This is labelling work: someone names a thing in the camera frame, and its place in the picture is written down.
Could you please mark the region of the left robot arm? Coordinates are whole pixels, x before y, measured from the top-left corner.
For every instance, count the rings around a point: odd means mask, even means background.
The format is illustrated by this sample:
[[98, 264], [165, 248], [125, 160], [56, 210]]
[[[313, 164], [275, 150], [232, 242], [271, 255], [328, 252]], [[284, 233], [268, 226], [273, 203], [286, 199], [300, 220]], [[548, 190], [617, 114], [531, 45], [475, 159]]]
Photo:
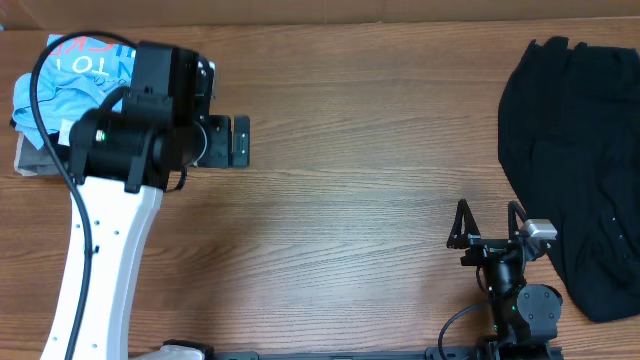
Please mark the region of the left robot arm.
[[199, 53], [140, 42], [129, 85], [86, 111], [57, 168], [72, 223], [46, 359], [124, 359], [147, 236], [172, 172], [245, 168], [250, 120], [210, 113], [216, 69]]

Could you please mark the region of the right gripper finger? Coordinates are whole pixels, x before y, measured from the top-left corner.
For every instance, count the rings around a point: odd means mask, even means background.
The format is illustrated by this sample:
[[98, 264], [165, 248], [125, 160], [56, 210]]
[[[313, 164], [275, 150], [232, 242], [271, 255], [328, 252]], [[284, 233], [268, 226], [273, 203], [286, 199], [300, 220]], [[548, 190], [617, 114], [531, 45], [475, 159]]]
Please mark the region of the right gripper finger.
[[452, 249], [467, 249], [475, 246], [480, 239], [481, 233], [467, 201], [459, 200], [446, 246]]
[[524, 209], [515, 200], [508, 203], [508, 232], [509, 237], [514, 238], [519, 231], [518, 222], [524, 224], [528, 220], [528, 216]]

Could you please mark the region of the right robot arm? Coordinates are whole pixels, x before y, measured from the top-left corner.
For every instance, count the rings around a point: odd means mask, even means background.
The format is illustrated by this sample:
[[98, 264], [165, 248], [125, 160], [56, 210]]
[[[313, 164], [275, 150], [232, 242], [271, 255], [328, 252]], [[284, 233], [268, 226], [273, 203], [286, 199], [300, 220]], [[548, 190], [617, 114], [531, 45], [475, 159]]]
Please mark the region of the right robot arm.
[[487, 300], [453, 315], [441, 328], [437, 351], [449, 357], [444, 335], [460, 317], [485, 306], [491, 310], [493, 335], [483, 336], [476, 345], [461, 353], [467, 359], [561, 359], [562, 350], [550, 346], [558, 336], [557, 323], [563, 305], [562, 295], [553, 287], [529, 284], [526, 265], [551, 249], [557, 230], [547, 219], [527, 216], [515, 201], [508, 203], [508, 236], [484, 238], [466, 200], [458, 201], [446, 246], [462, 249], [463, 266], [476, 270], [476, 282]]

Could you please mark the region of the light blue t-shirt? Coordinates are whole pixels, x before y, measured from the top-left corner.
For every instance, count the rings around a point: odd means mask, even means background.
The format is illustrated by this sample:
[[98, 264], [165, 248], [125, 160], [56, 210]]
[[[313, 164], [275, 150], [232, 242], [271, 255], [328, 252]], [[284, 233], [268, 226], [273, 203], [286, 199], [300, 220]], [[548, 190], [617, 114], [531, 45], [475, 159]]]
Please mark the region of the light blue t-shirt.
[[37, 100], [48, 134], [69, 144], [73, 124], [106, 96], [131, 84], [136, 50], [77, 37], [59, 45], [48, 57], [38, 78]]

